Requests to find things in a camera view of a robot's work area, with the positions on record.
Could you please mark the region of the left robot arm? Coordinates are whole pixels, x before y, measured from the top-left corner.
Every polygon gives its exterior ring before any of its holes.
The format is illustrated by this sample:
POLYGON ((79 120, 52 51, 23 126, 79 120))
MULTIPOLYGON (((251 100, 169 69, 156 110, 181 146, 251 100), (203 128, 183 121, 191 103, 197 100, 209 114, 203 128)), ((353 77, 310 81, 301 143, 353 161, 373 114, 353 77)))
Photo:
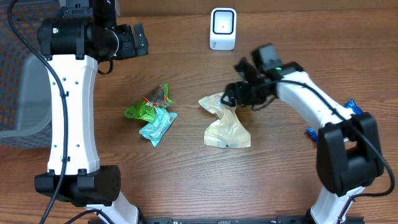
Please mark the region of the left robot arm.
POLYGON ((95 144, 98 64, 148 53, 143 26, 119 25, 118 16, 115 0, 67 1, 58 16, 42 21, 38 40, 50 80, 52 145, 47 171, 34 184, 51 201, 83 207, 105 223, 143 223, 121 192, 119 167, 101 165, 95 144))

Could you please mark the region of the green snack packet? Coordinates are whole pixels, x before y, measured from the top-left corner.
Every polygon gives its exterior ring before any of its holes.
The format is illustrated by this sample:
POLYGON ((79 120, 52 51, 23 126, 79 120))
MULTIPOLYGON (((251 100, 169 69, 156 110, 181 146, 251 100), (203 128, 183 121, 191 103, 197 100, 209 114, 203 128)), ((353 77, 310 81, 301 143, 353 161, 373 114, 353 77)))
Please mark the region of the green snack packet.
POLYGON ((172 103, 174 102, 169 98, 168 84, 161 83, 146 93, 140 100, 133 103, 124 112, 124 116, 129 119, 141 119, 152 123, 155 120, 155 109, 166 109, 172 103))

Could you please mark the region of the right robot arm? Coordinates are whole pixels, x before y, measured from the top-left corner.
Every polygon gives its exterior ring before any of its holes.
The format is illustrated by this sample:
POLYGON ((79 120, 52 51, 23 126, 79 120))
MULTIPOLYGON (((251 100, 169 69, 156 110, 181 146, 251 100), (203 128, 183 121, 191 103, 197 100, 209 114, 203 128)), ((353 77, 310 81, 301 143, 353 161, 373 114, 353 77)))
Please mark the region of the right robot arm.
POLYGON ((243 57, 234 69, 242 81, 226 86, 221 102, 255 107, 273 96, 291 106, 317 135, 316 169, 322 189, 301 223, 358 223, 346 213, 387 167, 376 120, 328 96, 297 62, 283 63, 272 44, 243 57))

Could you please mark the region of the beige wrapper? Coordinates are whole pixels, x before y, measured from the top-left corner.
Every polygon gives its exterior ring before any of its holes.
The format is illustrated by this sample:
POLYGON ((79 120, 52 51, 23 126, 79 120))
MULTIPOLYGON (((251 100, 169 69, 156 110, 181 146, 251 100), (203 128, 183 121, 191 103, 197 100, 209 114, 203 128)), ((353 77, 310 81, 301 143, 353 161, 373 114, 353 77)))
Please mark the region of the beige wrapper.
POLYGON ((215 93, 198 101, 202 108, 217 118, 206 128, 204 144, 219 148, 250 147, 251 134, 239 121, 236 107, 222 104, 222 96, 223 93, 215 93))

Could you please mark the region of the blue snack packet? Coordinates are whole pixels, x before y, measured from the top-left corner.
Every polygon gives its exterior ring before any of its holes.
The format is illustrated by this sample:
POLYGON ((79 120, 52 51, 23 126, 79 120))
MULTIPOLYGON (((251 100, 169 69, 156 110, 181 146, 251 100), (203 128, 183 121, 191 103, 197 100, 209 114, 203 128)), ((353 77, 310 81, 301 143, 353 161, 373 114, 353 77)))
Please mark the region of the blue snack packet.
MULTIPOLYGON (((354 114, 363 114, 364 111, 356 104, 354 100, 348 100, 344 104, 345 108, 351 109, 354 114)), ((310 136, 310 138, 318 144, 318 135, 316 131, 313 128, 308 128, 306 130, 307 134, 310 136)))

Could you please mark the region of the teal white snack packet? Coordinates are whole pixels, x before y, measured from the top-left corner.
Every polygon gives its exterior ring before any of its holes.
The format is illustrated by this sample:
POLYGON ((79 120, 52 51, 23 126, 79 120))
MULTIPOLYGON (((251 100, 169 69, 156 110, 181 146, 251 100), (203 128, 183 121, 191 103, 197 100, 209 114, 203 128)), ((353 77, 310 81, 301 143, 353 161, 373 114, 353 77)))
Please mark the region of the teal white snack packet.
POLYGON ((146 124, 139 133, 156 147, 176 118, 177 113, 169 113, 166 109, 156 108, 154 121, 146 124))

